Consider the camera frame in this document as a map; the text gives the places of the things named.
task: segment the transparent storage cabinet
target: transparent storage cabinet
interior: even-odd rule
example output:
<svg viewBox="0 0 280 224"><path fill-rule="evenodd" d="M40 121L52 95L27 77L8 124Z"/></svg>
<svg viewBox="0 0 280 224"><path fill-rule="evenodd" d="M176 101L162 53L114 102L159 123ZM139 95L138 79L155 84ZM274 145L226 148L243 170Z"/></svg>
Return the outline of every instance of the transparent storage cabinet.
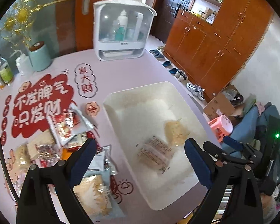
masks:
<svg viewBox="0 0 280 224"><path fill-rule="evenodd" d="M132 0L94 3L93 45L100 60L142 56L156 11Z"/></svg>

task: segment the pink plastic stool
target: pink plastic stool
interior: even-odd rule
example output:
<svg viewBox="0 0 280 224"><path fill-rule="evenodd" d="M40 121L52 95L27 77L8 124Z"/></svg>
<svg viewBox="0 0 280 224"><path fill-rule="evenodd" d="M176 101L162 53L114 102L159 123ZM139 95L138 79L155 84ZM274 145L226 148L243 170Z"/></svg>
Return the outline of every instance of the pink plastic stool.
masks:
<svg viewBox="0 0 280 224"><path fill-rule="evenodd" d="M215 133L219 142L222 142L223 137L229 136L233 131L233 125L225 115L221 115L213 119L208 124Z"/></svg>

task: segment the storage box drawer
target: storage box drawer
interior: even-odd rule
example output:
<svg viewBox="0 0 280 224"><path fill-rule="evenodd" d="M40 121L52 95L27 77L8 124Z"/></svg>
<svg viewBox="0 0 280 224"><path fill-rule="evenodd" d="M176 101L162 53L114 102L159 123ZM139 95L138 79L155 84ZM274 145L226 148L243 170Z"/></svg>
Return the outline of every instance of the storage box drawer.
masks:
<svg viewBox="0 0 280 224"><path fill-rule="evenodd" d="M203 21L202 19L194 16L191 22L192 25L194 25L195 27L197 27L198 29L202 30L203 32L208 32L211 29L211 25L205 21Z"/></svg>
<svg viewBox="0 0 280 224"><path fill-rule="evenodd" d="M192 21L192 18L194 17L194 15L189 13L189 12L187 12L187 11L185 11L185 10L180 9L178 11L176 17L181 19L181 20L183 20L183 21L185 21L185 22L190 23Z"/></svg>
<svg viewBox="0 0 280 224"><path fill-rule="evenodd" d="M215 41L217 41L219 44L225 46L229 40L229 38L224 35L222 32L217 30L215 27L210 26L209 30L207 31L207 34Z"/></svg>
<svg viewBox="0 0 280 224"><path fill-rule="evenodd" d="M227 49L233 57L241 64L244 64L249 56L245 54L240 46L236 45L234 41L229 40L225 46L225 49Z"/></svg>

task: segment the white plastic tray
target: white plastic tray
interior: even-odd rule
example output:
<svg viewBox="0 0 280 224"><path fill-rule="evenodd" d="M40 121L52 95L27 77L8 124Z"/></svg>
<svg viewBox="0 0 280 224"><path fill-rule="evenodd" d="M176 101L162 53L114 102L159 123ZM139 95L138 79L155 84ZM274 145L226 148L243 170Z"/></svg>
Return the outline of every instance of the white plastic tray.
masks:
<svg viewBox="0 0 280 224"><path fill-rule="evenodd" d="M161 82L110 94L104 102L128 167L141 194L153 210L162 210L183 196L198 178L183 146L175 152L169 169L159 175L140 163L137 153L152 136L165 143L164 122L179 120L202 147L208 140L199 120L173 84Z"/></svg>

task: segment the blue slipper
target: blue slipper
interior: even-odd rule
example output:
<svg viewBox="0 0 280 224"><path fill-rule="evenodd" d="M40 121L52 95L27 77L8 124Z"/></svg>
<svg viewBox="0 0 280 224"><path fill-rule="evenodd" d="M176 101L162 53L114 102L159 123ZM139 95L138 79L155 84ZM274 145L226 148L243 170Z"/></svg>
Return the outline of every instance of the blue slipper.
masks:
<svg viewBox="0 0 280 224"><path fill-rule="evenodd" d="M149 52L152 53L153 55L160 53L159 50L157 50L157 49L150 49Z"/></svg>
<svg viewBox="0 0 280 224"><path fill-rule="evenodd" d="M172 68L171 70L169 70L169 73L174 75L177 72L176 68Z"/></svg>
<svg viewBox="0 0 280 224"><path fill-rule="evenodd" d="M168 67L170 65L171 65L171 61L168 61L168 60L163 63L163 66L165 66L165 67Z"/></svg>
<svg viewBox="0 0 280 224"><path fill-rule="evenodd" d="M161 53L155 54L154 57L155 57L157 60L163 60L163 59L165 59L165 56L163 56L163 54L161 54Z"/></svg>

